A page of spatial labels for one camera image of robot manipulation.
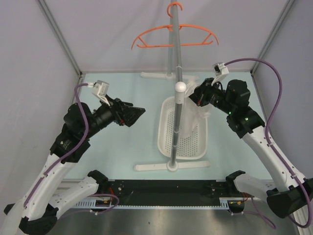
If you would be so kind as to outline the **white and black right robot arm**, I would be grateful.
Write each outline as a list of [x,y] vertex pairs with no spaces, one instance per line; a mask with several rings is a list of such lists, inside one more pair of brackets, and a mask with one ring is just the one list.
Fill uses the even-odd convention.
[[238,196],[241,192],[255,196],[267,202],[279,218],[286,218],[310,205],[312,179],[296,170],[271,136],[265,135],[265,122],[249,106],[250,90],[246,82],[234,79],[221,90],[213,81],[213,78],[205,79],[188,98],[198,107],[212,105],[226,113],[230,129],[256,153],[273,179],[270,184],[238,170],[226,177],[226,192],[230,196]]

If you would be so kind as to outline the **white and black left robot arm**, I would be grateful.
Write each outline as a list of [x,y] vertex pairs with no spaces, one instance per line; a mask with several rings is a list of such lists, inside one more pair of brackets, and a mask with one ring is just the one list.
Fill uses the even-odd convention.
[[107,177],[93,170],[78,185],[55,194],[61,181],[90,147],[90,138],[111,123],[131,127],[145,113],[144,108],[118,98],[108,101],[101,102],[93,112],[81,102],[69,107],[61,133],[50,148],[36,182],[23,199],[5,207],[7,217],[0,230],[2,235],[14,235],[17,230],[26,235],[45,235],[76,203],[90,195],[101,196],[107,192]]

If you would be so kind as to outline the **white tank top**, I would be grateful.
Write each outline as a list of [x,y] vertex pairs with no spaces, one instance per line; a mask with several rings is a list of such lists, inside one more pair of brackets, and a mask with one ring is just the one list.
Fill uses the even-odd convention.
[[180,136],[188,138],[192,135],[197,125],[202,120],[206,120],[211,114],[211,105],[198,107],[189,96],[194,92],[194,89],[199,86],[197,76],[187,77],[186,91],[184,94],[184,103],[180,120]]

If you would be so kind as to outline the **orange plastic hanger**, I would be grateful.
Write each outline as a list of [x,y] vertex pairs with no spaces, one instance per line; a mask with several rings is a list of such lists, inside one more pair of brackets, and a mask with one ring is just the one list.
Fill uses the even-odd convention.
[[[185,28],[192,28],[192,29],[197,29],[197,30],[203,31],[206,33],[206,37],[202,41],[193,42],[193,43],[181,43],[180,39],[179,39],[179,45],[181,47],[208,46],[208,45],[213,44],[214,42],[217,45],[220,44],[219,39],[216,36],[216,34],[208,28],[198,26],[198,25],[193,25],[193,24],[179,24],[178,19],[177,19],[178,26],[174,26],[174,9],[178,13],[179,11],[183,10],[183,6],[178,1],[170,2],[166,8],[166,14],[170,18],[170,23],[167,25],[161,25],[161,26],[153,27],[151,29],[145,30],[142,33],[138,34],[132,42],[131,50],[133,50],[133,48],[135,46],[137,46],[138,48],[170,48],[170,47],[174,47],[174,45],[177,44],[177,42],[176,42],[177,38],[180,37],[180,31],[182,29],[185,29]],[[152,33],[152,32],[155,32],[155,31],[163,30],[163,29],[166,29],[169,32],[169,35],[172,37],[170,42],[168,42],[167,44],[151,45],[151,44],[148,44],[144,40],[143,37],[145,35]]]

